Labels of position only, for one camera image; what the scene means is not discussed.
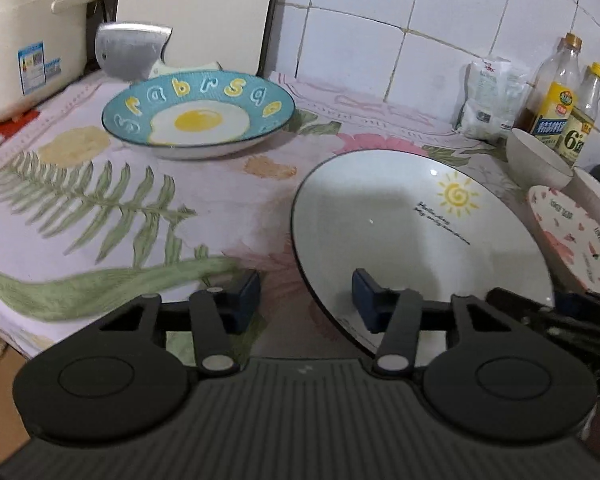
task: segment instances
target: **cleaver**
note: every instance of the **cleaver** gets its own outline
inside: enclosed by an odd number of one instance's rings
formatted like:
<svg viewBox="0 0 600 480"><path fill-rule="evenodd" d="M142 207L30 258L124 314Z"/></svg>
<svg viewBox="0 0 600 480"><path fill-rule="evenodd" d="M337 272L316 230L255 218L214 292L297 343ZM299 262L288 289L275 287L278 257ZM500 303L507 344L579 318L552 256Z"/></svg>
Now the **cleaver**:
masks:
<svg viewBox="0 0 600 480"><path fill-rule="evenodd" d="M98 27L95 54L105 74L124 81L193 70L220 70L216 62L194 68L173 68L163 61L172 28L150 23L110 22Z"/></svg>

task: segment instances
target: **bottle label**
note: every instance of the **bottle label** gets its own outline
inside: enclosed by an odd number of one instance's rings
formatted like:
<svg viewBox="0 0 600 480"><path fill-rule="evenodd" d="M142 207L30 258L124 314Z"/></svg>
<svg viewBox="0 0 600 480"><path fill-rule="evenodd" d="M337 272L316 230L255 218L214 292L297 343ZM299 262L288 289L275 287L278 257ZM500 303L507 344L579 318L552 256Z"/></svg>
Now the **bottle label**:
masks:
<svg viewBox="0 0 600 480"><path fill-rule="evenodd" d="M575 101L576 95L571 89L560 83L551 83L531 129L531 134L550 148L554 148L567 124Z"/></svg>
<svg viewBox="0 0 600 480"><path fill-rule="evenodd" d="M592 128L593 122L589 122L584 115L579 114L577 110L571 112L567 125L555 147L555 151L569 166L575 164Z"/></svg>

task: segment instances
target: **yellow bottle cap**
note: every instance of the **yellow bottle cap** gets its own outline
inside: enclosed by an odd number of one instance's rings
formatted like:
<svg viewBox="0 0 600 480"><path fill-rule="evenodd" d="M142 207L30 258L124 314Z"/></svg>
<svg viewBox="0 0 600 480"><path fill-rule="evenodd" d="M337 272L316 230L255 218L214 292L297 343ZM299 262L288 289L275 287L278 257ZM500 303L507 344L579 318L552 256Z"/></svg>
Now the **yellow bottle cap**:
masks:
<svg viewBox="0 0 600 480"><path fill-rule="evenodd" d="M592 63L592 65L589 67L589 70L591 70L591 72L600 78L600 63Z"/></svg>

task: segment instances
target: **rice cooker handle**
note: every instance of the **rice cooker handle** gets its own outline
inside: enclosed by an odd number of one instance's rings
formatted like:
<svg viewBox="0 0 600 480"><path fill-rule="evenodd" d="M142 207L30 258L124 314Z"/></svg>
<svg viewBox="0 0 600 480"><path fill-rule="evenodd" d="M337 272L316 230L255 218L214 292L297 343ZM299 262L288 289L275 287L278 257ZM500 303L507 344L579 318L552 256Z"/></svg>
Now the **rice cooker handle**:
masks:
<svg viewBox="0 0 600 480"><path fill-rule="evenodd" d="M51 2L51 12L54 14L60 14L72 7L86 5L95 0L54 0Z"/></svg>

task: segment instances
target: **rice cooker label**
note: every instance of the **rice cooker label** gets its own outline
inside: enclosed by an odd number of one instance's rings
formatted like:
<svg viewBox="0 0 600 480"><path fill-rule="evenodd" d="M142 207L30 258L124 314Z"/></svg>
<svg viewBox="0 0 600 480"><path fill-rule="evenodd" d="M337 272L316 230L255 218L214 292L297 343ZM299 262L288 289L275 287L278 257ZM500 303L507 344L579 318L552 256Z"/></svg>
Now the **rice cooker label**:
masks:
<svg viewBox="0 0 600 480"><path fill-rule="evenodd" d="M42 42L19 50L18 64L23 95L30 94L46 84L45 49Z"/></svg>
<svg viewBox="0 0 600 480"><path fill-rule="evenodd" d="M46 79L49 80L52 77L60 75L62 70L60 69L60 58L52 59L48 63L45 63L45 75Z"/></svg>

